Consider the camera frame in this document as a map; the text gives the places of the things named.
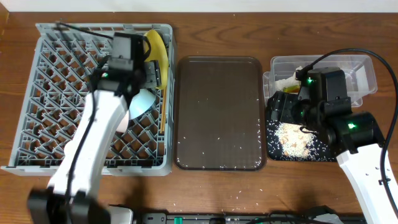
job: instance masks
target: cable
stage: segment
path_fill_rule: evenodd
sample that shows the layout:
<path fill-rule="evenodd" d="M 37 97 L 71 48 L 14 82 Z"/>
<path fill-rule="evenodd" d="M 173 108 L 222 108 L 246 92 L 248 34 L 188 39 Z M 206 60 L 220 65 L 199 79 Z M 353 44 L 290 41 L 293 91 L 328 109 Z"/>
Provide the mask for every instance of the cable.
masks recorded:
<path fill-rule="evenodd" d="M 309 223 L 309 224 L 330 224 L 328 222 L 321 222 L 316 220 L 310 220 L 307 218 L 288 218 L 288 217 L 267 217 L 267 218 L 257 218 L 251 220 L 246 224 L 257 224 L 263 222 L 293 222 L 293 223 Z"/>
<path fill-rule="evenodd" d="M 143 39 L 145 42 L 147 42 L 147 45 L 148 45 L 148 51 L 144 54 L 144 60 L 147 60 L 147 58 L 149 58 L 150 52 L 151 52 L 151 50 L 152 50 L 152 47 L 150 46 L 148 37 L 142 36 L 142 39 Z"/>
<path fill-rule="evenodd" d="M 71 26 L 71 25 L 69 25 L 69 24 L 64 24 L 63 22 L 58 22 L 58 24 L 63 25 L 63 26 L 65 26 L 65 27 L 69 28 L 69 29 L 74 29 L 74 30 L 78 30 L 78 31 L 80 31 L 80 32 L 84 32 L 84 33 L 86 33 L 86 34 L 91 34 L 91 35 L 95 35 L 95 36 L 98 36 L 98 37 L 105 37 L 105 38 L 108 38 L 108 39 L 113 40 L 113 37 L 108 36 L 108 35 L 99 34 L 99 33 L 92 32 L 92 31 L 88 31 L 88 30 L 83 30 L 83 29 L 81 29 L 81 28 L 79 28 L 79 27 L 74 27 L 74 26 Z"/>
<path fill-rule="evenodd" d="M 73 52 L 73 49 L 72 49 L 69 41 L 66 39 L 65 35 L 62 32 L 62 29 L 60 28 L 61 25 L 67 26 L 67 27 L 69 27 L 69 25 L 66 25 L 64 23 L 58 22 L 57 23 L 57 28 L 60 31 L 61 38 L 64 39 L 65 42 L 67 43 L 67 47 L 69 48 L 70 53 L 74 55 L 75 53 Z M 84 65 L 80 61 L 80 59 L 78 57 L 76 57 L 76 58 L 77 58 L 78 62 L 80 63 L 80 66 L 84 67 Z M 103 67 L 108 58 L 109 58 L 109 56 L 105 56 L 102 59 L 102 61 L 100 61 L 98 67 Z M 70 208 L 70 199 L 71 199 L 72 180 L 73 180 L 73 175 L 74 175 L 73 173 L 74 173 L 75 168 L 76 168 L 76 163 L 77 163 L 78 156 L 79 156 L 80 151 L 81 151 L 81 149 L 83 147 L 83 144 L 84 144 L 84 142 L 85 142 L 85 140 L 87 138 L 87 135 L 88 135 L 88 133 L 89 133 L 89 131 L 91 129 L 91 126 L 94 123 L 95 114 L 96 114 L 96 109 L 95 109 L 96 108 L 96 101 L 95 101 L 94 93 L 92 91 L 93 90 L 93 86 L 92 86 L 91 82 L 88 82 L 88 85 L 89 85 L 89 89 L 91 91 L 91 95 L 93 97 L 93 99 L 92 99 L 93 100 L 93 110 L 91 112 L 91 116 L 90 116 L 90 120 L 88 122 L 87 128 L 86 128 L 85 132 L 83 133 L 83 136 L 81 137 L 81 140 L 80 140 L 79 145 L 78 145 L 78 147 L 76 149 L 75 155 L 73 156 L 72 163 L 70 164 L 69 173 L 68 173 L 68 180 L 67 180 L 67 189 L 65 191 L 65 211 L 66 211 L 66 214 L 67 214 L 67 223 L 71 223 L 71 224 L 73 223 L 73 221 L 72 221 L 72 216 L 71 216 L 72 211 L 71 211 L 71 208 Z"/>
<path fill-rule="evenodd" d="M 308 128 L 306 126 L 301 126 L 300 127 L 300 131 L 303 132 L 304 134 L 313 134 L 316 137 L 318 137 L 318 133 L 316 131 L 304 131 L 304 129 L 308 130 Z"/>
<path fill-rule="evenodd" d="M 387 155 L 387 148 L 388 145 L 390 143 L 391 137 L 392 137 L 392 132 L 394 131 L 394 127 L 396 125 L 397 122 L 397 117 L 398 117 L 398 82 L 397 82 L 397 77 L 394 73 L 394 71 L 392 70 L 391 66 L 388 64 L 388 62 L 386 62 L 386 60 L 384 60 L 380 55 L 370 51 L 370 50 L 366 50 L 366 49 L 339 49 L 339 50 L 335 50 L 332 52 L 329 52 L 323 56 L 321 56 L 320 58 L 316 59 L 314 62 L 312 62 L 310 65 L 307 65 L 306 67 L 304 67 L 302 70 L 299 70 L 298 72 L 302 71 L 302 73 L 308 72 L 309 70 L 311 70 L 313 68 L 313 66 L 318 63 L 319 61 L 321 61 L 322 59 L 333 55 L 333 54 L 338 54 L 338 53 L 343 53 L 343 52 L 362 52 L 362 53 L 366 53 L 369 55 L 372 55 L 373 57 L 377 58 L 388 70 L 388 72 L 391 75 L 392 78 L 392 82 L 394 84 L 394 88 L 396 91 L 396 106 L 395 106 L 395 110 L 394 110 L 394 116 L 392 117 L 392 121 L 390 124 L 390 128 L 388 130 L 387 133 L 387 138 L 386 141 L 384 142 L 382 151 L 381 151 L 381 158 L 380 158 L 380 173 L 381 173 L 381 180 L 383 182 L 383 186 L 386 190 L 386 194 L 388 196 L 388 199 L 391 203 L 392 209 L 394 210 L 394 213 L 396 215 L 396 217 L 398 218 L 398 208 L 397 205 L 394 201 L 394 198 L 392 197 L 391 194 L 391 190 L 390 187 L 388 186 L 388 180 L 387 180 L 387 176 L 386 176 L 386 167 L 385 167 L 385 162 L 386 162 L 386 155 Z"/>

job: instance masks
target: wood grain surface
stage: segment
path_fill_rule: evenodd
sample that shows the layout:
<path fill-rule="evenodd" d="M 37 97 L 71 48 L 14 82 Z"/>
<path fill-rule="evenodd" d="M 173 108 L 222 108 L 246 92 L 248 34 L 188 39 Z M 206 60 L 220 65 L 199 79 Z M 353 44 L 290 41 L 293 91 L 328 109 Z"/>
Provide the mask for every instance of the wood grain surface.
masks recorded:
<path fill-rule="evenodd" d="M 398 72 L 398 14 L 309 13 L 11 13 L 0 41 L 0 164 L 7 165 L 21 112 L 34 49 L 36 22 L 166 23 L 174 28 L 178 59 L 187 55 L 257 58 L 269 71 L 278 55 L 313 55 L 362 47 L 382 55 Z M 394 87 L 373 60 L 376 94 L 359 110 L 370 111 L 384 134 L 394 109 Z M 398 140 L 389 147 L 398 174 Z M 26 207 L 32 187 L 48 177 L 18 177 L 0 171 L 0 223 L 30 223 Z M 140 210 L 170 213 L 268 213 L 328 205 L 339 213 L 360 213 L 348 179 L 337 163 L 269 160 L 259 172 L 190 172 L 173 166 L 165 177 L 110 177 L 99 200 Z"/>

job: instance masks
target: plastic tray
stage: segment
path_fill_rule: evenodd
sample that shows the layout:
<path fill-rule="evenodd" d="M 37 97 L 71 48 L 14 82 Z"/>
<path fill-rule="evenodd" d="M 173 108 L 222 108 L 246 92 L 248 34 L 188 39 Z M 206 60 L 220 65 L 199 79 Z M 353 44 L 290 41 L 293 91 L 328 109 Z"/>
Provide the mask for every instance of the plastic tray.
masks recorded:
<path fill-rule="evenodd" d="M 251 57 L 185 57 L 177 76 L 176 165 L 185 170 L 264 167 L 261 64 Z"/>
<path fill-rule="evenodd" d="M 264 73 L 264 98 L 267 100 L 276 92 L 275 81 L 291 77 L 299 66 L 304 67 L 321 55 L 278 56 L 271 60 L 271 71 Z M 351 106 L 362 105 L 362 97 L 377 92 L 373 63 L 367 55 L 331 55 L 318 62 L 314 68 L 340 67 L 346 75 L 347 94 Z"/>
<path fill-rule="evenodd" d="M 73 24 L 107 35 L 114 32 L 144 34 L 155 29 L 169 56 L 167 102 L 162 91 L 152 89 L 156 102 L 151 110 L 132 120 L 128 130 L 115 133 L 103 174 L 167 175 L 172 168 L 173 103 L 176 44 L 167 24 Z M 41 34 L 27 84 L 8 172 L 17 175 L 52 175 L 64 158 L 63 147 L 73 138 L 88 92 L 87 76 L 109 54 L 112 42 L 76 30 L 65 30 L 73 56 L 60 40 L 55 24 L 36 24 Z M 161 134 L 161 108 L 166 103 L 166 127 Z"/>

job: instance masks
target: brown tray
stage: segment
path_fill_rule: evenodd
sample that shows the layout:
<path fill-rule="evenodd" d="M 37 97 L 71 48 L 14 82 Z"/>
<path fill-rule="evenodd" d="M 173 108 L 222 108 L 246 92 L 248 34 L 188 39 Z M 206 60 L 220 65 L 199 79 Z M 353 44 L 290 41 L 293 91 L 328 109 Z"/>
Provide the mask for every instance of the brown tray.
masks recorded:
<path fill-rule="evenodd" d="M 177 73 L 176 165 L 262 168 L 267 156 L 261 64 L 251 57 L 185 57 Z"/>

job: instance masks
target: white wall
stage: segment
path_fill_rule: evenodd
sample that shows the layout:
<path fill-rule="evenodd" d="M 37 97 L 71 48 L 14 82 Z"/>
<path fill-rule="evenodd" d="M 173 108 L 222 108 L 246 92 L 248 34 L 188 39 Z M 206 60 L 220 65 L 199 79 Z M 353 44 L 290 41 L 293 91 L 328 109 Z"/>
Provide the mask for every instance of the white wall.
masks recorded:
<path fill-rule="evenodd" d="M 10 12 L 398 12 L 398 0 L 0 0 Z"/>

